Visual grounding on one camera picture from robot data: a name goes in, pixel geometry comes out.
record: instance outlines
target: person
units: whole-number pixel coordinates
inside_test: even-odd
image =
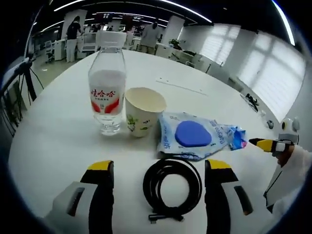
[[[280,172],[274,181],[279,182],[279,185],[275,187],[273,193],[270,191],[273,186],[270,186],[266,190],[264,197],[267,199],[270,196],[270,192],[272,199],[274,195],[283,195],[280,199],[274,201],[272,205],[268,206],[268,210],[272,212],[272,217],[261,230],[261,234],[267,233],[272,229],[288,212],[299,195],[307,178],[309,168],[312,165],[312,153],[304,150],[299,145],[290,146],[288,151],[277,155],[276,158]]]
[[[160,32],[157,21],[153,24],[147,25],[142,33],[139,50],[143,53],[153,55],[155,53],[155,46],[159,35]]]
[[[67,48],[66,48],[66,61],[74,62],[75,61],[75,49],[77,46],[77,31],[82,34],[80,29],[80,17],[76,16],[74,21],[69,25],[67,29]]]

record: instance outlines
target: window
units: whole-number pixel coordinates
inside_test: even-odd
[[[223,64],[230,54],[239,30],[238,26],[215,25],[208,33],[200,53],[217,64]]]
[[[280,122],[297,98],[306,63],[290,45],[259,33],[239,78],[249,86]]]

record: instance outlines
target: coiled cable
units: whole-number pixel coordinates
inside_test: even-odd
[[[178,207],[166,206],[160,194],[164,178],[172,174],[184,177],[189,184],[188,197]],[[161,159],[147,170],[143,180],[143,192],[155,213],[149,215],[150,222],[165,218],[182,221],[183,215],[190,212],[199,203],[202,194],[201,178],[196,168],[184,159],[173,157]]]

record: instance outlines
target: white pillar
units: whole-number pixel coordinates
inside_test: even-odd
[[[65,17],[64,17],[64,24],[63,24],[63,29],[62,29],[62,36],[61,38],[65,38],[66,37],[66,33],[67,33],[67,29],[69,27],[69,25],[74,21],[74,18],[76,16],[80,17],[80,28],[81,30],[83,30],[83,25],[84,25],[84,21],[86,19],[86,15],[87,15],[86,10],[75,10],[75,11],[71,11],[68,12]]]
[[[171,39],[177,39],[183,28],[184,21],[185,21],[184,19],[181,19],[179,17],[171,16],[167,24],[167,28],[162,37],[161,43],[169,45],[169,41]]]
[[[232,76],[237,76],[241,67],[244,65],[250,49],[254,43],[256,33],[241,29],[234,42],[232,50],[226,59],[223,68]]]

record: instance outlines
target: white machine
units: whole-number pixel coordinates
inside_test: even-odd
[[[54,42],[54,60],[62,60],[66,57],[65,39],[57,40]]]
[[[87,52],[92,52],[95,53],[98,51],[98,46],[97,46],[97,33],[85,33],[82,35],[83,37],[83,47],[81,52],[82,53],[87,53]]]
[[[87,54],[82,52],[83,49],[83,36],[77,37],[77,58],[78,59],[84,59]]]

